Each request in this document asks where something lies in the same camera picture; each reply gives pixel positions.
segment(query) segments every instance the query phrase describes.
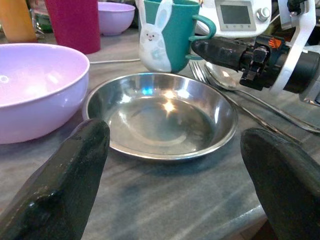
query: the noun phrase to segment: red cup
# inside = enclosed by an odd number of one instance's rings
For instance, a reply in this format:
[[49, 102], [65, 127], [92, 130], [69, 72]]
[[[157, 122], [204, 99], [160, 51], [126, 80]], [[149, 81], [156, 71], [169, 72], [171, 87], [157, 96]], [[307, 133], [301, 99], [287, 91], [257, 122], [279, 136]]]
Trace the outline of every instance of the red cup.
[[45, 0], [57, 44], [84, 54], [100, 50], [97, 0]]

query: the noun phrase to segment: gray marble surface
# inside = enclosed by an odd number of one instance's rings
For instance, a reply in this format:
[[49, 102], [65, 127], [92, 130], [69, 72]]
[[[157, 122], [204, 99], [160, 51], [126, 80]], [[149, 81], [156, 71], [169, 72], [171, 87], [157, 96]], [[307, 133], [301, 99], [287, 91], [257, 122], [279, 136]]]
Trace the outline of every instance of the gray marble surface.
[[[0, 42], [5, 43], [3, 35]], [[54, 43], [52, 35], [47, 36], [47, 42]], [[119, 36], [101, 37], [101, 50], [88, 57], [91, 61], [138, 58], [138, 31], [129, 29]], [[140, 62], [92, 65], [89, 90], [104, 81], [146, 71]], [[192, 77], [189, 67], [180, 74]], [[267, 89], [244, 89], [320, 125], [320, 108], [300, 102], [297, 95], [283, 92], [274, 97]], [[318, 136], [248, 98], [227, 94], [301, 140], [303, 148], [320, 163]], [[0, 145], [0, 212], [81, 121], [78, 111], [65, 125], [44, 137]], [[220, 240], [264, 219], [240, 154], [241, 132], [251, 127], [259, 125], [239, 112], [238, 130], [229, 143], [214, 153], [180, 164], [151, 164], [111, 150], [82, 239]]]

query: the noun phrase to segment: white bunny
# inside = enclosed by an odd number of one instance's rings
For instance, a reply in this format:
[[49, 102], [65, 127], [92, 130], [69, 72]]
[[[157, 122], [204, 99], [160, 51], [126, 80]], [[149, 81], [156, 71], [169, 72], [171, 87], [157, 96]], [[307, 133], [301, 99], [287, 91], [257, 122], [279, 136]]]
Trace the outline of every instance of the white bunny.
[[139, 57], [150, 71], [171, 72], [171, 64], [162, 31], [170, 19], [173, 0], [161, 1], [156, 12], [154, 24], [146, 22], [144, 0], [138, 0], [138, 4], [141, 22]]

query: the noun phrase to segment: teal mug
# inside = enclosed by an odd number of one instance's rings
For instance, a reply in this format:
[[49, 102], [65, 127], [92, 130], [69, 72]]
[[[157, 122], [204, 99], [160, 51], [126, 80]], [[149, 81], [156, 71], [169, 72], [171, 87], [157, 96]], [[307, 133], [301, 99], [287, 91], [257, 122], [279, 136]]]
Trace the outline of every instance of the teal mug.
[[[154, 72], [177, 73], [189, 60], [200, 60], [190, 54], [191, 42], [209, 39], [216, 25], [199, 15], [200, 5], [191, 0], [137, 0], [139, 9], [139, 57]], [[209, 28], [208, 35], [195, 36], [197, 21]]]

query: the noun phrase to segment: lavender plastic bowl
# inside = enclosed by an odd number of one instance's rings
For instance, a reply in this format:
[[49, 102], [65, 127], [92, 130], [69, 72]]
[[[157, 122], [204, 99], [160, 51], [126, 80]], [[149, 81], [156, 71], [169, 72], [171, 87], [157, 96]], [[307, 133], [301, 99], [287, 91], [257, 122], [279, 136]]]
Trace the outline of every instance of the lavender plastic bowl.
[[100, 33], [119, 35], [127, 30], [135, 16], [135, 7], [116, 2], [98, 2]]
[[0, 45], [0, 144], [39, 138], [66, 123], [88, 88], [89, 60], [65, 46]]

